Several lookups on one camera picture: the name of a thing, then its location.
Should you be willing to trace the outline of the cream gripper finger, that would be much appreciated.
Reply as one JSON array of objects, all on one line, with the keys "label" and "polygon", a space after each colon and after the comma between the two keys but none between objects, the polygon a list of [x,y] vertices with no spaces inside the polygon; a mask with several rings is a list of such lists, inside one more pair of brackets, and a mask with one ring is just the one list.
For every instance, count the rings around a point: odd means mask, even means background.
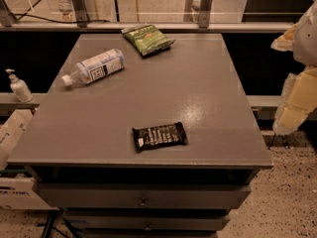
[{"label": "cream gripper finger", "polygon": [[299,74],[290,73],[286,78],[281,101],[277,107],[273,132],[290,135],[317,108],[317,68],[306,66]]},{"label": "cream gripper finger", "polygon": [[293,51],[293,39],[297,24],[292,25],[287,31],[285,31],[281,36],[275,39],[270,47],[274,50],[281,52],[292,52]]}]

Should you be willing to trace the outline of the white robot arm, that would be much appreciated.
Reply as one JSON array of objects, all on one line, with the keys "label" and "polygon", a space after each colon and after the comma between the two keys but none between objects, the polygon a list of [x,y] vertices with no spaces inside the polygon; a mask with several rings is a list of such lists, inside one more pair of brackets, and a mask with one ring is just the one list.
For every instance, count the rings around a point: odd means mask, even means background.
[{"label": "white robot arm", "polygon": [[274,116],[273,132],[285,136],[295,132],[317,108],[317,1],[270,47],[293,52],[293,58],[305,65],[299,74],[287,76]]}]

